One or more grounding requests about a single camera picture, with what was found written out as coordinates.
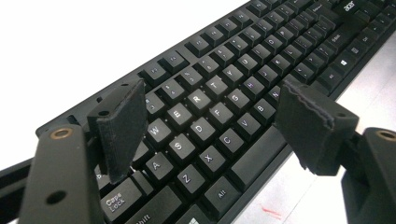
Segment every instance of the space bar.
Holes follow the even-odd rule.
[[[282,134],[271,126],[233,165],[230,178],[238,188],[246,190],[285,145]]]

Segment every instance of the shift key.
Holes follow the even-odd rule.
[[[182,201],[169,186],[163,188],[126,223],[164,223],[173,218],[182,208]]]
[[[229,177],[238,188],[246,190],[285,145],[282,134],[271,126],[233,165]]]

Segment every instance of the red mark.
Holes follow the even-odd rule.
[[[264,211],[265,213],[267,213],[267,214],[270,215],[271,217],[274,217],[274,218],[276,218],[276,219],[278,219],[278,220],[281,220],[281,219],[282,219],[282,216],[281,216],[278,212],[276,212],[276,211],[269,210],[269,209],[266,209],[266,208],[264,208],[264,207],[262,207],[262,211]]]

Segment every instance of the black keyboard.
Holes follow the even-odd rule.
[[[249,1],[36,133],[86,126],[99,98],[141,77],[148,131],[130,175],[114,186],[96,170],[106,223],[230,223],[291,153],[273,126],[282,83],[335,100],[395,18],[395,1]]]

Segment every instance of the acer logo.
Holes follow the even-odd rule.
[[[350,1],[350,3],[348,3],[346,6],[344,6],[344,9],[346,11],[349,11],[350,9],[352,9],[355,6],[355,4],[353,3],[353,1]]]

